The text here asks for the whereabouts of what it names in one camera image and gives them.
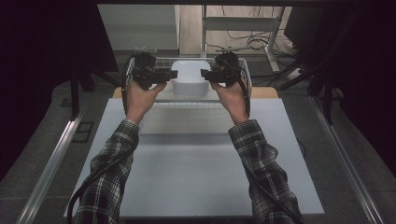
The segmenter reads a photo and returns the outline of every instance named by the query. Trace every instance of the forearm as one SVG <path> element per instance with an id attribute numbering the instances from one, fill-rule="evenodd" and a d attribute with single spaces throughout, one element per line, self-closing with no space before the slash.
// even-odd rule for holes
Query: forearm
<path id="1" fill-rule="evenodd" d="M 293 213 L 300 216 L 297 199 L 289 190 L 287 174 L 276 163 L 277 150 L 267 143 L 257 121 L 248 120 L 236 125 L 229 131 L 229 134 L 242 163 L 260 185 Z M 277 217 L 281 217 L 282 220 L 288 219 L 283 212 L 279 212 L 279 209 L 250 178 L 248 180 L 253 216 L 257 223 L 263 223 L 264 220 L 268 221 L 272 217 L 276 217 L 274 220 L 279 220 Z"/>
<path id="2" fill-rule="evenodd" d="M 118 158 L 123 159 L 84 191 L 76 213 L 77 223 L 118 223 L 124 186 L 137 144 L 138 126 L 122 121 L 100 153 L 92 159 L 91 174 L 87 179 Z"/>

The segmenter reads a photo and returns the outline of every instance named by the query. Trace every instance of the sleeve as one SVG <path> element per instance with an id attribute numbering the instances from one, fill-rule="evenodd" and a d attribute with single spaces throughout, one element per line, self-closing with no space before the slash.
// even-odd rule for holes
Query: sleeve
<path id="1" fill-rule="evenodd" d="M 258 122 L 253 119 L 236 125 L 229 135 L 242 163 L 260 185 L 303 220 L 297 198 L 289 189 L 287 174 L 276 163 L 277 150 L 267 143 Z M 294 223 L 262 193 L 249 175 L 247 179 L 255 223 Z"/>
<path id="2" fill-rule="evenodd" d="M 75 215 L 75 223 L 119 223 L 124 187 L 139 140 L 138 130 L 136 124 L 123 120 L 103 149 L 91 160 L 91 174 L 85 181 L 122 158 L 84 191 Z"/>

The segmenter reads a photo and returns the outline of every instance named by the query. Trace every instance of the person's right hand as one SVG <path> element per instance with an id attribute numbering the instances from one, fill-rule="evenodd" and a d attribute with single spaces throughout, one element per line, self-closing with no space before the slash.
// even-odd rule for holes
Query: person's right hand
<path id="1" fill-rule="evenodd" d="M 221 104 L 230 113 L 233 124 L 237 125 L 248 120 L 244 93 L 238 82 L 228 87 L 222 87 L 219 83 L 210 82 L 210 86 L 218 93 Z"/>

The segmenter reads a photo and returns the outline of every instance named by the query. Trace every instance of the white bowl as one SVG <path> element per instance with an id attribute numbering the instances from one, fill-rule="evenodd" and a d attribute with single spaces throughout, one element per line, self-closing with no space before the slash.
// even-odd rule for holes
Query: white bowl
<path id="1" fill-rule="evenodd" d="M 171 79 L 176 95 L 204 96 L 209 91 L 209 82 L 201 77 L 201 69 L 210 70 L 205 61 L 177 61 L 172 70 L 177 70 L 177 78 Z"/>

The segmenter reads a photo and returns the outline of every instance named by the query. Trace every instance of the person's left hand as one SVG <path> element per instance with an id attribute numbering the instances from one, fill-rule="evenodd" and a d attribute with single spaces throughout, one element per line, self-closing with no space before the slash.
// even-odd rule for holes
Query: person's left hand
<path id="1" fill-rule="evenodd" d="M 138 124 L 145 114 L 151 109 L 158 93 L 163 91 L 166 82 L 157 84 L 149 91 L 142 90 L 135 81 L 129 83 L 127 88 L 127 113 L 126 118 Z"/>

